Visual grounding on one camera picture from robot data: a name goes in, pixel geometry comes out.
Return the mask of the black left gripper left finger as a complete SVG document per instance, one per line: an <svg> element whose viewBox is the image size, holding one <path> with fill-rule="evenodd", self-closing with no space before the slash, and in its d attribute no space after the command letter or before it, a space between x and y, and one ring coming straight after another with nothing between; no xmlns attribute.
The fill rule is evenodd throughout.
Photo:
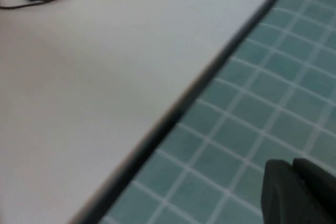
<svg viewBox="0 0 336 224"><path fill-rule="evenodd" d="M264 223L314 223L316 206L308 187L282 160L266 162L261 193Z"/></svg>

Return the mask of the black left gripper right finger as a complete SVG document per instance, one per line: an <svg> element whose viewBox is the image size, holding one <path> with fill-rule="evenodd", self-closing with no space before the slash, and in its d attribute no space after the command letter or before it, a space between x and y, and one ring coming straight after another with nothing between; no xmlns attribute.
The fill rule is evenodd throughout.
<svg viewBox="0 0 336 224"><path fill-rule="evenodd" d="M335 223L335 176L305 158L295 158L292 166Z"/></svg>

